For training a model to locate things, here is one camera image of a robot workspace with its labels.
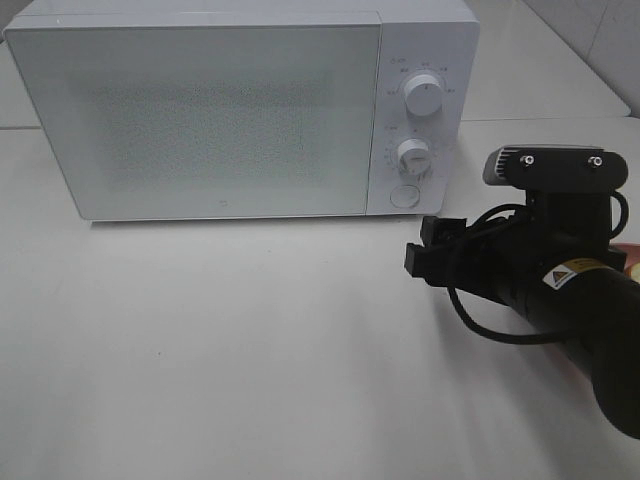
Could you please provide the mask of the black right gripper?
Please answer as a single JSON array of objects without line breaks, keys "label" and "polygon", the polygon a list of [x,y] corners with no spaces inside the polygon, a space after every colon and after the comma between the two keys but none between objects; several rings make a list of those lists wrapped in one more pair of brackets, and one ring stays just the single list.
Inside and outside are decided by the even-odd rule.
[{"label": "black right gripper", "polygon": [[463,309],[463,292],[513,310],[548,310],[542,278],[575,253],[602,255],[627,223],[627,201],[610,193],[527,192],[465,218],[424,216],[422,245],[408,243],[404,268],[412,278],[446,289]]}]

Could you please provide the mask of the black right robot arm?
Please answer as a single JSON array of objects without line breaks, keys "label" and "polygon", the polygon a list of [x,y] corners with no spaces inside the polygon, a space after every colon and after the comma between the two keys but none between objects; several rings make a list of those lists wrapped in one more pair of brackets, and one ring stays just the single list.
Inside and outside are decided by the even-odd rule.
[{"label": "black right robot arm", "polygon": [[519,192],[487,212],[422,218],[404,266],[445,391],[415,477],[635,479],[639,286],[609,194]]}]

